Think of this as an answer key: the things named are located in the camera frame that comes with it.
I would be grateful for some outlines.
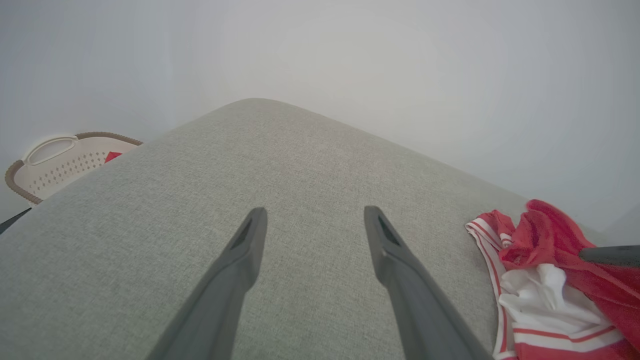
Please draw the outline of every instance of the white fabric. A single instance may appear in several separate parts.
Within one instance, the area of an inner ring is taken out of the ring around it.
[[[542,325],[567,334],[611,323],[580,290],[566,284],[552,264],[510,270],[502,275],[500,305],[518,324]]]

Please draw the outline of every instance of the clothing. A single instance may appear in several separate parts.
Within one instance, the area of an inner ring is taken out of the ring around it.
[[[554,226],[568,228],[558,223]],[[526,261],[529,257],[521,251],[520,244],[525,231],[520,229],[518,226],[520,232],[517,233],[511,219],[496,210],[467,224],[487,262],[498,306],[499,329],[493,357],[496,360],[639,359],[629,341],[603,316],[604,310],[572,286],[568,272],[565,284],[564,269],[547,256],[555,250],[553,243],[535,239],[554,233],[554,228],[522,228],[531,230],[527,239],[538,246],[535,251],[531,250],[537,263]],[[518,262],[522,266],[503,263],[503,256],[510,258],[514,254],[514,259],[520,256]]]

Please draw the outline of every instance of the gray surface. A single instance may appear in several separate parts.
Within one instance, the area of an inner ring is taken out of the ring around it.
[[[0,237],[0,358],[141,359],[247,212],[269,212],[236,359],[401,359],[363,225],[379,206],[481,343],[496,310],[464,225],[525,199],[275,101],[227,105],[47,199]]]

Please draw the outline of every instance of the laundry basket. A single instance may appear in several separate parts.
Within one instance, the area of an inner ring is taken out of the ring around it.
[[[31,206],[104,164],[109,152],[125,153],[141,141],[113,133],[59,136],[31,149],[6,171],[6,184]],[[58,149],[53,155],[46,149]]]

